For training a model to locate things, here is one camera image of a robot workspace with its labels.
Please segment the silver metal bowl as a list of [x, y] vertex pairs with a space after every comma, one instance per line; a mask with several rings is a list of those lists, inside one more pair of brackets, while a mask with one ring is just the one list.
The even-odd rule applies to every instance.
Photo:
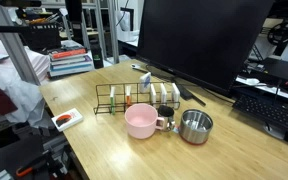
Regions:
[[190, 144], [201, 145], [208, 140], [212, 128], [213, 120], [207, 113], [188, 109], [181, 116], [179, 135]]

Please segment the white card in rack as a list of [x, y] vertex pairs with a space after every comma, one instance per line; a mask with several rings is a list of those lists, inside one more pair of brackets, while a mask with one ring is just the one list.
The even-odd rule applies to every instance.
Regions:
[[179, 108], [179, 98], [180, 98], [180, 91], [175, 83], [172, 84], [172, 101], [174, 103], [174, 108]]
[[156, 91], [153, 84], [150, 85], [150, 95], [151, 95], [151, 103], [155, 107], [156, 106]]
[[164, 83], [160, 84], [160, 99], [161, 99], [161, 104], [166, 104], [167, 103], [167, 91], [164, 86]]

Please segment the white card orange label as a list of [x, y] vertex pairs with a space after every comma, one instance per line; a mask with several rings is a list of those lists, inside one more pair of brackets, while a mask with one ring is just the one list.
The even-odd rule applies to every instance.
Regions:
[[131, 106], [131, 86], [130, 85], [126, 86], [125, 95], [126, 95], [126, 105], [129, 107]]

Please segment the small steel mug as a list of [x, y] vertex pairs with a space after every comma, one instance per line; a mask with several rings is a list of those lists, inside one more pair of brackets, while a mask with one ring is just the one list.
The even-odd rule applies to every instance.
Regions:
[[170, 131], [175, 126], [174, 110], [166, 105], [161, 105], [158, 108], [159, 119], [157, 124], [162, 127], [163, 131]]

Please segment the pink plastic cup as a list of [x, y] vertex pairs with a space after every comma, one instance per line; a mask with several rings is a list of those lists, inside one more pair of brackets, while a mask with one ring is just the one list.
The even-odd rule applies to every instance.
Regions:
[[165, 122], [165, 119], [158, 115], [153, 106], [139, 103], [126, 110], [125, 122], [130, 136], [136, 139], [146, 139], [151, 137], [156, 129], [163, 129], [163, 126], [158, 125], [158, 122]]

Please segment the white card green label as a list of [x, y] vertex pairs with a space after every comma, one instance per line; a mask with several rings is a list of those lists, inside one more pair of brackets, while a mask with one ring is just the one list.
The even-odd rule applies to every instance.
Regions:
[[111, 114], [115, 115], [115, 87], [111, 86], [110, 90], [110, 110]]

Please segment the black computer monitor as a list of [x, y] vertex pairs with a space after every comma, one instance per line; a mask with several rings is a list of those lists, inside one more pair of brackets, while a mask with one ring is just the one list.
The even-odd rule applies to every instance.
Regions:
[[274, 0], [145, 0], [137, 56], [228, 94]]

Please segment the stack of books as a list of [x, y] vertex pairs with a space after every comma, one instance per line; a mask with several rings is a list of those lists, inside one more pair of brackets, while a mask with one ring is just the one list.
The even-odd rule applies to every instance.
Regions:
[[93, 69], [92, 59], [84, 48], [53, 51], [49, 54], [50, 77], [87, 72]]

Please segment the white cloth pile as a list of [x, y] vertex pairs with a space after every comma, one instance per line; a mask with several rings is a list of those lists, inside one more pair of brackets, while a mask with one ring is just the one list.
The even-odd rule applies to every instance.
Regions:
[[51, 127], [50, 117], [44, 112], [45, 103], [38, 86], [22, 81], [15, 68], [0, 65], [0, 90], [16, 107], [16, 110], [5, 114], [9, 122], [28, 122], [34, 128]]

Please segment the black keyboard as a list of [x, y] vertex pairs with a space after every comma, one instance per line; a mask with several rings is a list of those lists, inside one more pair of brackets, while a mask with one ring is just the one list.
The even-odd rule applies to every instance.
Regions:
[[246, 95], [236, 100], [233, 107], [288, 131], [288, 110], [282, 107]]

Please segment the black filament spool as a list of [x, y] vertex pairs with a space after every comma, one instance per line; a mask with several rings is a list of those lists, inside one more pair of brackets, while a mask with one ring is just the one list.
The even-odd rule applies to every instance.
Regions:
[[271, 28], [267, 40], [276, 46], [288, 44], [288, 22], [277, 24]]

